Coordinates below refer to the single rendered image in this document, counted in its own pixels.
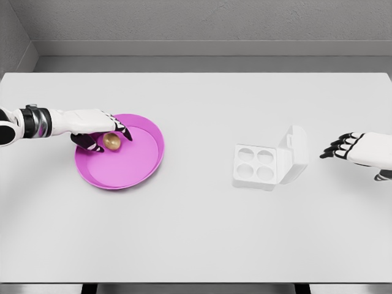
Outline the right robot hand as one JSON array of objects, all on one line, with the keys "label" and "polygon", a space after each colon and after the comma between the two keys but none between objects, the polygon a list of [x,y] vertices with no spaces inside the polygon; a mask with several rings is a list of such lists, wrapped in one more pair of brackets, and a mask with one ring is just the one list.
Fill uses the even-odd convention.
[{"label": "right robot hand", "polygon": [[392,135],[375,132],[343,134],[320,155],[321,159],[329,157],[378,168],[375,181],[392,181]]}]

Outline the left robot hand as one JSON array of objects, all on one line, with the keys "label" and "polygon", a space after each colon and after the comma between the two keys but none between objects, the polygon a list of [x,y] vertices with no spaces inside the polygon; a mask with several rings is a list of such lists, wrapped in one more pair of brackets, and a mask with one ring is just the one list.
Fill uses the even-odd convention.
[{"label": "left robot hand", "polygon": [[121,132],[129,141],[132,136],[128,128],[110,113],[102,110],[76,110],[70,120],[70,139],[84,150],[103,153],[104,149],[91,136],[94,133]]}]

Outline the brown egg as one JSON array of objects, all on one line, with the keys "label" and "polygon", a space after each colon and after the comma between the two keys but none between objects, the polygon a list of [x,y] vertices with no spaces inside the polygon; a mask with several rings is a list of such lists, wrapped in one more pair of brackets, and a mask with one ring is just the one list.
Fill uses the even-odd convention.
[{"label": "brown egg", "polygon": [[106,133],[102,141],[104,146],[110,151],[117,151],[121,146],[121,139],[113,132]]}]

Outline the white egg box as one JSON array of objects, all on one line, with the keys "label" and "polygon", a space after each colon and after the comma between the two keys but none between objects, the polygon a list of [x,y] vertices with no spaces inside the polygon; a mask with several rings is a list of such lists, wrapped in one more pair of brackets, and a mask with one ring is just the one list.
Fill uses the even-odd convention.
[{"label": "white egg box", "polygon": [[308,164],[306,132],[292,125],[275,148],[235,145],[232,185],[272,191],[296,180]]}]

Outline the pink round plate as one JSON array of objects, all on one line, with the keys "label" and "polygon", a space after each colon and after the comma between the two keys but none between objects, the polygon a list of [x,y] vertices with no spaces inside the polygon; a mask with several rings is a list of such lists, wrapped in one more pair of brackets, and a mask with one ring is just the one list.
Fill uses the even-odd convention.
[{"label": "pink round plate", "polygon": [[151,176],[162,162],[165,142],[161,130],[148,118],[135,114],[118,114],[131,133],[132,141],[116,134],[121,146],[116,151],[107,148],[95,153],[76,147],[75,165],[81,177],[102,189],[132,187]]}]

